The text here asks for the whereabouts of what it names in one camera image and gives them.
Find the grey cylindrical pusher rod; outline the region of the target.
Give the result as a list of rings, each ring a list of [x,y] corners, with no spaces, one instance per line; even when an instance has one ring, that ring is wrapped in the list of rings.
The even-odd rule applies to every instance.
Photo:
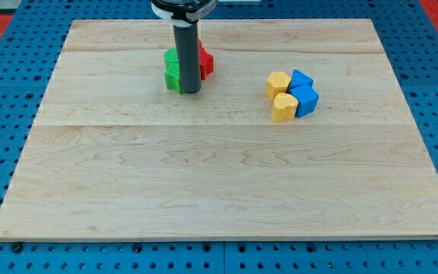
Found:
[[[187,94],[195,94],[202,88],[198,24],[190,24],[188,27],[174,26],[173,34],[176,44],[182,91]]]

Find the black white round mount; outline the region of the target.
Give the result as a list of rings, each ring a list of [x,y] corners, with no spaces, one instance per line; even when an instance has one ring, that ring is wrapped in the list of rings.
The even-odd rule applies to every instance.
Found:
[[[175,27],[189,27],[209,15],[217,0],[151,0],[152,11]]]

